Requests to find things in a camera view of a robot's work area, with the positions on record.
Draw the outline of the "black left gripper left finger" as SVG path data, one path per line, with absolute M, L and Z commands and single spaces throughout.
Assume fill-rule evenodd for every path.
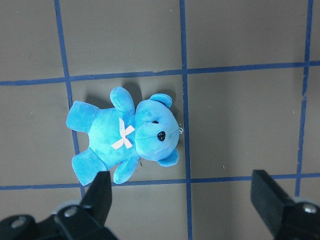
M 78 204 L 67 205 L 47 219 L 36 222 L 31 215 L 12 215 L 0 221 L 2 240 L 116 240 L 105 227 L 112 205 L 109 171 L 98 172 Z

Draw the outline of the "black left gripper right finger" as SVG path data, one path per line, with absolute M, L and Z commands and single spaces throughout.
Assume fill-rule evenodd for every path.
M 250 200 L 274 240 L 320 238 L 320 206 L 289 196 L 265 170 L 252 171 Z

